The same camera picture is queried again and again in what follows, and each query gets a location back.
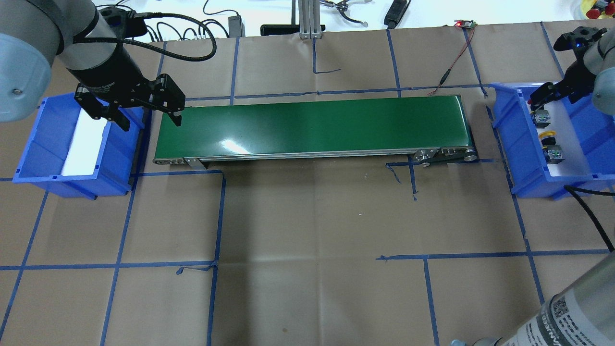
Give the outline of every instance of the red ball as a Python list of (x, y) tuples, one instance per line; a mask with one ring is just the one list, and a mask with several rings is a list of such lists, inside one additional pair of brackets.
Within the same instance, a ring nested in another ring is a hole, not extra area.
[(590, 9), (589, 11), (587, 11), (585, 15), (589, 19), (598, 19), (598, 17), (600, 17), (601, 14), (602, 13), (600, 12), (599, 9)]
[(606, 15), (614, 15), (615, 14), (615, 3), (610, 3), (605, 8)]

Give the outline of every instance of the conveyor belt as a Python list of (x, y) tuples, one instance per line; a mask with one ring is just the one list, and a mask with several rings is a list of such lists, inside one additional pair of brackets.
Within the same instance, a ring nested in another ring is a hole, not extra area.
[(164, 116), (157, 164), (473, 149), (460, 96), (187, 108)]

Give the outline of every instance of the black power supply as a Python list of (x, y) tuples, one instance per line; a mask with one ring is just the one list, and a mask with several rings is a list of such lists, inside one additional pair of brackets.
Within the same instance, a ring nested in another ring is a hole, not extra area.
[(391, 8), (384, 16), (384, 24), (389, 29), (394, 29), (402, 21), (403, 14), (406, 13), (411, 0), (393, 0)]

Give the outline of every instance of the qr code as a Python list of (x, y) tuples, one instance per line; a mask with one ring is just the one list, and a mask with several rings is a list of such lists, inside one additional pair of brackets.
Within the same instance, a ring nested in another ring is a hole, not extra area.
[(568, 313), (568, 306), (566, 305), (566, 299), (564, 297), (559, 298), (553, 303), (553, 313), (555, 318), (560, 318)]

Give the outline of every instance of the blue plastic container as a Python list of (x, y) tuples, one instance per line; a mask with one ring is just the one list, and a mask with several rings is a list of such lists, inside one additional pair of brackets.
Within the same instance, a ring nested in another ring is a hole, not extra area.
[(144, 127), (143, 110), (121, 109), (131, 121), (128, 132), (115, 123), (107, 123), (91, 175), (62, 176), (80, 111), (73, 94), (42, 101), (13, 183), (32, 183), (61, 197), (88, 199), (122, 196), (130, 190), (128, 180), (135, 147)]
[(564, 185), (603, 190), (615, 184), (615, 118), (599, 112), (590, 97), (575, 104), (568, 99), (561, 101), (576, 134), (576, 138), (567, 140), (580, 144), (590, 172), (552, 176), (527, 107), (530, 94), (539, 86), (491, 86), (497, 92), (493, 127), (498, 129), (506, 153), (514, 181), (512, 193), (522, 198), (560, 199), (569, 196)]

